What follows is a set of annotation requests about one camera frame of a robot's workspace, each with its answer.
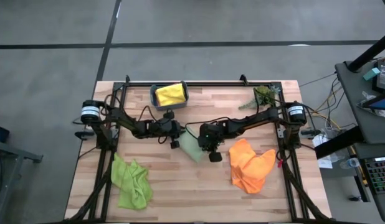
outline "lime green towel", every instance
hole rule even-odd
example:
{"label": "lime green towel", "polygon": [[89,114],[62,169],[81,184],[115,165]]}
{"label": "lime green towel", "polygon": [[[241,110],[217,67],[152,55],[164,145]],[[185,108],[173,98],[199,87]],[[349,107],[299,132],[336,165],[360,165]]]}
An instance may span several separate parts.
{"label": "lime green towel", "polygon": [[111,181],[120,188],[118,206],[133,210],[147,207],[153,191],[147,181],[148,170],[135,160],[130,166],[115,153],[112,162]]}

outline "wooden tabletop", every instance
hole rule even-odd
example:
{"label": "wooden tabletop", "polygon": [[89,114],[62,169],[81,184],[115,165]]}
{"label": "wooden tabletop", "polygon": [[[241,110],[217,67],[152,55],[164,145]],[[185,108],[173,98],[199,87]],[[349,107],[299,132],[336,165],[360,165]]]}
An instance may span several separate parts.
{"label": "wooden tabletop", "polygon": [[[285,101],[302,101],[297,81],[281,82]],[[112,85],[113,82],[98,82],[94,99],[103,100],[111,93]],[[238,109],[240,105],[253,99],[252,87],[189,87],[189,96],[188,106],[174,111],[175,119],[183,125],[187,122],[205,121],[221,116],[243,118],[255,113],[255,110]],[[149,88],[128,87],[125,109],[130,116],[138,117],[144,106],[150,104]],[[156,118],[162,117],[163,112],[154,108],[152,111]],[[143,119],[150,119],[148,110],[145,111]],[[191,127],[198,133],[199,124]],[[236,139],[226,140],[218,150],[223,155],[222,162],[211,163],[208,157],[204,156],[199,164],[191,160],[182,150],[171,149],[169,140],[165,144],[158,144],[157,139],[136,139],[129,130],[122,129],[118,154],[127,162],[136,159],[137,163],[148,168],[153,198],[144,210],[118,208],[119,189],[113,185],[107,221],[290,221],[282,169],[277,168],[277,163],[266,177],[264,188],[258,194],[246,194],[231,184],[228,150],[241,138],[248,140],[258,155],[269,149],[278,150],[273,124],[250,129]],[[309,140],[302,142],[311,145]],[[85,141],[80,153],[91,149],[94,145],[95,139]],[[100,151],[97,149],[78,161],[65,213],[66,218],[74,215],[92,192],[99,155]],[[297,149],[297,156],[304,189],[320,210],[330,217],[315,152],[302,147]],[[294,195],[297,211],[300,211],[296,192]],[[102,195],[99,198],[97,214],[101,211],[101,201]]]}

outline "yellow cloth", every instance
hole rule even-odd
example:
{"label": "yellow cloth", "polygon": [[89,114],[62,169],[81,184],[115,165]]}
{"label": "yellow cloth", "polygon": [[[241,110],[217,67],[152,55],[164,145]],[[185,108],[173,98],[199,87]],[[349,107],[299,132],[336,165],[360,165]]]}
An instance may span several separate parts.
{"label": "yellow cloth", "polygon": [[237,141],[229,150],[232,184],[248,194],[262,190],[265,176],[274,167],[275,150],[271,149],[257,157],[247,140]]}
{"label": "yellow cloth", "polygon": [[181,83],[159,88],[155,91],[160,106],[174,105],[186,101]]}

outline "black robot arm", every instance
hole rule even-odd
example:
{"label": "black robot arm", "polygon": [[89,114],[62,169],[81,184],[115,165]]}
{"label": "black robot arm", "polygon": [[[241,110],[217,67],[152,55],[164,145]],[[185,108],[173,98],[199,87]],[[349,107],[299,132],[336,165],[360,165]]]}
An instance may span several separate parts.
{"label": "black robot arm", "polygon": [[[279,109],[286,108],[288,118],[282,119],[278,115]],[[246,130],[267,123],[279,123],[285,127],[284,147],[300,147],[299,129],[306,124],[305,110],[300,103],[284,103],[279,107],[271,107],[261,113],[247,116],[243,119],[224,119],[216,124],[202,124],[199,128],[198,144],[202,150],[209,151],[211,162],[220,162],[221,154],[216,152],[217,147],[225,139],[236,138]]]}
{"label": "black robot arm", "polygon": [[[105,119],[100,117],[100,109],[106,111]],[[171,148],[179,147],[174,139],[182,132],[180,124],[174,120],[172,111],[163,115],[159,120],[146,119],[137,121],[125,113],[123,109],[109,106],[103,101],[86,100],[83,102],[80,120],[83,124],[91,126],[97,135],[97,147],[111,146],[113,144],[113,133],[108,129],[106,123],[116,123],[129,129],[132,135],[138,139],[170,137]]]}

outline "concrete floor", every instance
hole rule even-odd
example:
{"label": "concrete floor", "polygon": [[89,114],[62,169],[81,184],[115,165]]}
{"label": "concrete floor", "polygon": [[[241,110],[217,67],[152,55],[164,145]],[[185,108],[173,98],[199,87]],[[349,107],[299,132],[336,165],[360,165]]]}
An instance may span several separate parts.
{"label": "concrete floor", "polygon": [[[289,2],[124,0],[113,42],[374,40],[385,34],[381,1]],[[0,0],[0,44],[104,43],[114,5],[115,0]],[[111,49],[103,80],[123,80],[126,74],[132,80],[236,80],[245,74],[251,80],[305,83],[332,73],[334,64],[368,47]],[[0,50],[0,126],[11,130],[10,144],[44,155],[41,164],[26,162],[22,168],[6,223],[54,222],[64,216],[80,147],[74,136],[80,127],[71,121],[92,95],[102,52]],[[317,107],[332,81],[302,87],[303,102]],[[354,122],[346,98],[332,118],[340,125]],[[324,183],[334,218],[383,223],[373,203],[346,199],[358,193],[353,178]]]}

